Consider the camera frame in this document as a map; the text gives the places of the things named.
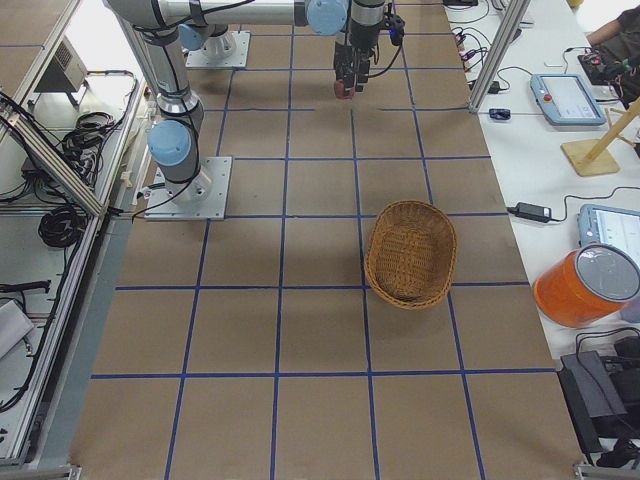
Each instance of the brown wicker basket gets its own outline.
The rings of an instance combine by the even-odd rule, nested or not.
[[[433,205],[401,201],[378,215],[365,259],[371,288],[407,310],[431,307],[451,287],[456,232]]]

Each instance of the orange container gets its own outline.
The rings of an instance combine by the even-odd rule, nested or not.
[[[620,310],[640,292],[640,271],[629,256],[592,243],[570,252],[533,286],[538,307],[567,327],[579,328]]]

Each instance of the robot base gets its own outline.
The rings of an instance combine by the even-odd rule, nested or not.
[[[190,70],[223,70],[229,68],[245,68],[249,56],[249,32],[230,32],[236,44],[235,51],[228,57],[207,56],[202,50],[189,52],[187,68]]]
[[[212,180],[212,190],[204,200],[175,203],[167,202],[155,207],[167,200],[165,189],[153,190],[149,197],[148,206],[154,207],[145,212],[147,220],[224,220],[224,212],[227,206],[227,194],[229,192],[229,180],[231,179],[231,157],[207,157],[202,161],[202,169]],[[160,169],[156,172],[155,182],[164,182],[164,175]]]

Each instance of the wooden base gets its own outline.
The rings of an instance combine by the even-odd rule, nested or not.
[[[620,166],[606,149],[596,158],[587,157],[587,154],[598,142],[599,140],[580,140],[561,145],[562,151],[581,177],[605,175],[620,170]]]

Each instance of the person's arm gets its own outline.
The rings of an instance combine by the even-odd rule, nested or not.
[[[602,27],[600,27],[595,32],[587,35],[587,40],[590,45],[599,45],[604,41],[609,40],[610,38],[615,37],[618,33],[622,31],[622,25],[616,20],[611,20],[609,23],[605,23]]]

